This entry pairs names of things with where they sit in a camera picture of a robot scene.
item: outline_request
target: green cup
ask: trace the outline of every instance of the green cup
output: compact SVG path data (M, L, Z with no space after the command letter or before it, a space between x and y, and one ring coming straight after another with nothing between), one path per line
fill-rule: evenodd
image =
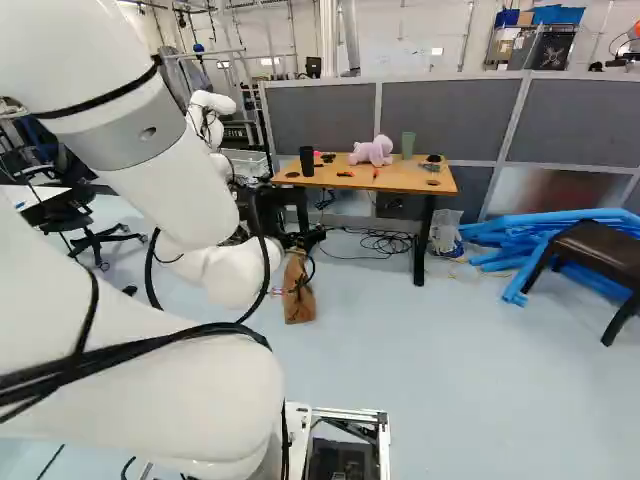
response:
M402 132L402 159L408 160L413 157L413 144L416 142L416 134L413 132Z

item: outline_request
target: chair base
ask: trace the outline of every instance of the chair base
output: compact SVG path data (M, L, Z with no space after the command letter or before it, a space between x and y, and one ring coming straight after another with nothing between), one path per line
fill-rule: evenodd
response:
M100 254L103 243L124 242L126 240L132 240L134 238L140 241L140 243L142 244L145 244L148 241L146 235L143 235L141 233L130 233L131 230L129 229L129 227L122 223L118 223L111 228L96 233L92 232L87 227L84 227L82 230L84 231L85 236L82 238L70 240L71 245L73 245L73 249L68 253L67 256L77 259L78 255L80 255L88 248L91 248L93 250L95 266L103 272L106 272L111 267L109 262L103 260L102 255ZM117 231L121 231L125 235L114 235Z

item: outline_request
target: cubicle wall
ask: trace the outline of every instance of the cubicle wall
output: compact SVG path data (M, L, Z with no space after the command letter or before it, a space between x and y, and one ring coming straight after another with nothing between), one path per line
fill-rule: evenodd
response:
M452 165L460 194L439 199L438 207L464 210L464 222L598 206L640 212L634 75L487 72L261 88L277 156L309 144L350 151L377 133L399 151L402 132L415 132L416 153L440 153ZM420 208L415 196L378 194L365 215L411 220Z

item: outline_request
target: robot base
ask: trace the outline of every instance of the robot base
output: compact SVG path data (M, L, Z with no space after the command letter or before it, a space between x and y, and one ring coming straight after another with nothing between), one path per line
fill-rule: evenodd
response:
M289 480L316 480L310 471L313 453L311 431L320 422L354 435L373 447L376 480L390 480L389 446L391 432L389 416L382 410L344 410L337 408L311 408L295 402L286 404L289 430ZM152 463L147 463L138 480L147 480Z

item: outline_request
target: brown paper bag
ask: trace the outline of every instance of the brown paper bag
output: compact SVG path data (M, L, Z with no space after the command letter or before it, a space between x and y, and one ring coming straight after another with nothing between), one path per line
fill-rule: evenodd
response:
M284 321L287 324L311 322L316 318L316 299L309 285L300 287L308 276L304 263L306 253L302 249L293 253L284 271L282 304Z

